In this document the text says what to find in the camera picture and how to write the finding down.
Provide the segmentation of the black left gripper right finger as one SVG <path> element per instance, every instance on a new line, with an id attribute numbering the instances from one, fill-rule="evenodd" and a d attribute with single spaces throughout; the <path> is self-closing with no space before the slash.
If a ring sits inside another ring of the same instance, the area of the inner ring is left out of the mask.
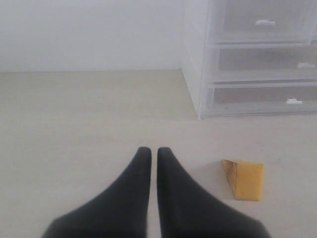
<path id="1" fill-rule="evenodd" d="M 182 167 L 172 150 L 157 153 L 157 196 L 163 238 L 268 238 L 258 220 L 222 203 Z"/>

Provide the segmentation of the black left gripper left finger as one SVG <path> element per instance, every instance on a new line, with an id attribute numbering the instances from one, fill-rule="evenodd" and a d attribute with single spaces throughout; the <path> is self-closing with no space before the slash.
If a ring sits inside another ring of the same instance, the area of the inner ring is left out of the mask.
<path id="1" fill-rule="evenodd" d="M 152 153 L 138 148 L 122 174 L 97 197 L 52 221 L 45 238 L 145 238 Z"/>

